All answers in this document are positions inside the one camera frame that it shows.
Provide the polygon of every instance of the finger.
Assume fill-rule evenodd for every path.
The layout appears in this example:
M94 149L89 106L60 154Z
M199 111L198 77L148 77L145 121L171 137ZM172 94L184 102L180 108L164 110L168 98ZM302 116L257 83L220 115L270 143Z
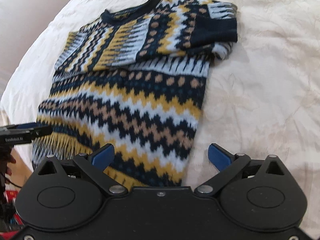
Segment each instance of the finger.
M16 163L17 161L12 155L10 155L9 162L10 163Z
M11 170L9 167L7 167L6 174L8 174L9 176L11 176L11 175L12 175L12 170Z

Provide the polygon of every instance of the black cable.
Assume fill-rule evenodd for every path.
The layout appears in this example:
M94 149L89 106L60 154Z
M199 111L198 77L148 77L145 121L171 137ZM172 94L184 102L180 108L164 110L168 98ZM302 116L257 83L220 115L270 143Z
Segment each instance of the black cable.
M14 184L11 180L9 180L2 172L0 172L0 175L2 177L4 177L10 184L14 185L15 187L22 188L21 186L18 186L17 184Z

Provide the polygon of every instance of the zigzag pattern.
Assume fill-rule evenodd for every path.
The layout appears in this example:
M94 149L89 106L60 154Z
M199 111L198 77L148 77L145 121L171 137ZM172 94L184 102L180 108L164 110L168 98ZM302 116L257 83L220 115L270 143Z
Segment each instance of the zigzag pattern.
M104 172L127 188L180 186L201 117L211 60L236 42L236 6L214 0L149 0L105 10L72 32L37 121L36 167L112 143Z

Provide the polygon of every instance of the white bedsheet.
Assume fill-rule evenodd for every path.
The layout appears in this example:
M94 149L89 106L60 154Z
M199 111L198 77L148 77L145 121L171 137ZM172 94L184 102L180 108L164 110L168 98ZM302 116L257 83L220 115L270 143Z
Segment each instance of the white bedsheet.
M71 0L23 57L1 100L3 122L36 119L69 31L145 0ZM320 0L223 0L238 6L239 42L210 70L203 118L184 183L203 183L216 169L216 142L251 158L279 155L308 198L301 227L320 235ZM31 166L31 146L18 148Z

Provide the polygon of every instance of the triangular cutout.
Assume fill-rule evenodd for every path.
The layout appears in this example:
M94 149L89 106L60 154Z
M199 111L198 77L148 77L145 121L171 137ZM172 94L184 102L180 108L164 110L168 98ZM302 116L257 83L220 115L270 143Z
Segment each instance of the triangular cutout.
M47 161L42 167L41 171L39 171L38 175L48 175L57 173L56 168L54 167L53 162Z
M268 174L276 174L276 175L284 175L283 171L279 167L277 162L270 162L269 167L267 169Z

